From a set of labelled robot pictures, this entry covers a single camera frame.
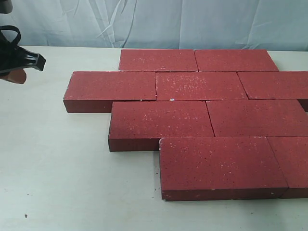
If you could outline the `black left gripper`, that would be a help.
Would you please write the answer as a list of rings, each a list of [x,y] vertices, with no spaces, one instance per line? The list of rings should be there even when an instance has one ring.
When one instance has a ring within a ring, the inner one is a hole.
[[[12,31],[16,37],[9,41],[2,31]],[[24,84],[25,68],[43,71],[46,59],[39,53],[30,52],[18,45],[21,40],[20,30],[15,26],[0,27],[0,78],[14,84]]]

